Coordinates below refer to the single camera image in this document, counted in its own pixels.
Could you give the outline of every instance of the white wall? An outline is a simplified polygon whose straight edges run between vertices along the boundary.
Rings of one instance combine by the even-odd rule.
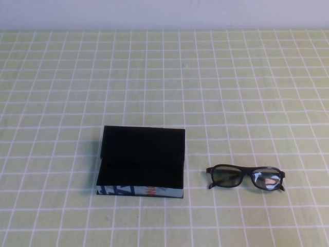
[[[0,0],[0,29],[329,27],[328,0]]]

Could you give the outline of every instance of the eyeglasses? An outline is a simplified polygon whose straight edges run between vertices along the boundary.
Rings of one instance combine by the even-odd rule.
[[[206,170],[211,174],[212,183],[209,189],[214,186],[233,188],[242,183],[245,175],[251,177],[251,181],[258,189],[284,191],[282,186],[285,173],[275,167],[241,167],[232,165],[216,165]]]

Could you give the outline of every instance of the black glasses frame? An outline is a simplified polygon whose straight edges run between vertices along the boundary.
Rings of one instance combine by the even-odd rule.
[[[214,180],[214,176],[213,176],[213,173],[214,173],[214,170],[217,168],[217,167],[221,167],[221,166],[226,166],[226,167],[233,167],[233,168],[236,168],[238,170],[241,171],[241,174],[239,174],[239,176],[241,177],[240,178],[240,181],[236,184],[236,185],[233,185],[233,186],[227,186],[227,185],[220,185],[220,183],[217,181]],[[252,176],[253,176],[253,172],[255,170],[259,170],[259,169],[271,169],[271,170],[275,170],[275,171],[278,171],[279,174],[280,174],[280,182],[273,188],[273,189],[268,189],[268,188],[264,188],[264,187],[260,187],[258,186],[255,181],[252,179]],[[242,183],[242,180],[244,178],[245,175],[248,175],[250,176],[251,178],[251,181],[252,183],[254,184],[255,187],[257,187],[258,189],[262,189],[262,190],[277,190],[277,189],[280,189],[282,191],[284,191],[284,187],[282,186],[282,182],[283,182],[283,179],[285,178],[285,173],[283,171],[280,171],[278,168],[276,167],[270,167],[270,166],[262,166],[262,167],[241,167],[241,166],[234,166],[234,165],[225,165],[225,164],[219,164],[219,165],[216,165],[214,167],[209,167],[206,169],[206,173],[210,173],[211,175],[211,180],[212,180],[212,183],[209,185],[209,189],[211,189],[212,187],[214,186],[218,186],[218,187],[223,187],[223,188],[234,188],[234,187],[237,187],[239,186],[241,183]]]

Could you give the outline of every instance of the green grid mat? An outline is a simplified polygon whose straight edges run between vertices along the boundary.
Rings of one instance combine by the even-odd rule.
[[[329,30],[0,31],[2,246],[328,246]],[[103,125],[186,128],[184,199],[96,195]],[[208,190],[207,167],[276,166]]]

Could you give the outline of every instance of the table surface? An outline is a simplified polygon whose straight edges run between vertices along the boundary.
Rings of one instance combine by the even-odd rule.
[[[0,31],[2,246],[328,246],[329,30]],[[96,195],[104,125],[186,129],[184,198]],[[213,188],[275,166],[285,192]]]

